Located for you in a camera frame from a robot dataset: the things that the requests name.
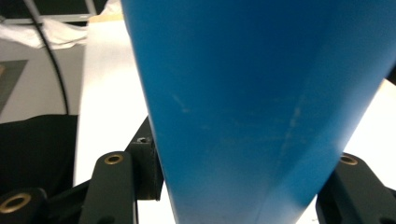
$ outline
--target white table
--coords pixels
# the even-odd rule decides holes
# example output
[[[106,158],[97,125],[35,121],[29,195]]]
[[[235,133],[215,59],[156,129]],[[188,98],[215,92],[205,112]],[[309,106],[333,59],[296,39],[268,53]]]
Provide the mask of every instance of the white table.
[[[91,178],[99,157],[123,151],[147,113],[122,17],[93,18],[84,63],[75,184]],[[396,88],[384,81],[346,151],[364,159],[394,189],[395,133]],[[175,223],[166,188],[159,203],[139,202],[138,206],[142,224]],[[313,204],[298,223],[318,223]]]
[[[91,179],[102,155],[125,150],[148,114],[122,17],[94,17],[88,30],[75,185]],[[166,187],[160,202],[139,201],[138,208],[141,224],[175,222]]]

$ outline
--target black fabric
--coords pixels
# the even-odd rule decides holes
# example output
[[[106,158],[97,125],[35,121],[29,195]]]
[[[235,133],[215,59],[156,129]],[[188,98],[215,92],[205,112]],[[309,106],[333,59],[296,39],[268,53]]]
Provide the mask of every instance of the black fabric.
[[[93,0],[93,4],[95,5],[96,13],[99,15],[105,9],[107,0]]]
[[[0,195],[42,188],[50,197],[73,184],[78,116],[43,115],[0,124]]]

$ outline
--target blue tube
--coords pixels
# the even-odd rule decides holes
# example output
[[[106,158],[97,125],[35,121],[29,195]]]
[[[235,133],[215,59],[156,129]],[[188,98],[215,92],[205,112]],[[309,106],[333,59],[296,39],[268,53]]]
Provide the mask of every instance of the blue tube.
[[[292,223],[396,61],[394,0],[123,0],[177,223]]]

